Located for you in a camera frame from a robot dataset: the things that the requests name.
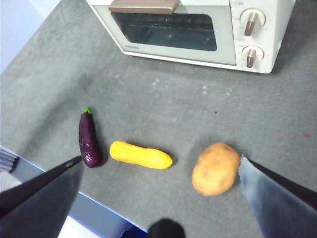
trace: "oven door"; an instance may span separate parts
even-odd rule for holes
[[[94,8],[124,52],[236,64],[229,1],[177,1],[170,12]]]

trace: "oven window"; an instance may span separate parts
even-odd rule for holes
[[[217,49],[212,20],[204,14],[145,14],[112,12],[126,39],[132,43]]]

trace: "white toaster oven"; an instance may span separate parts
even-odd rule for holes
[[[126,55],[270,73],[295,0],[86,0]]]

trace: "purple eggplant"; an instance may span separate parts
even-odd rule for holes
[[[87,167],[96,167],[102,161],[91,108],[85,108],[79,122],[79,147]]]

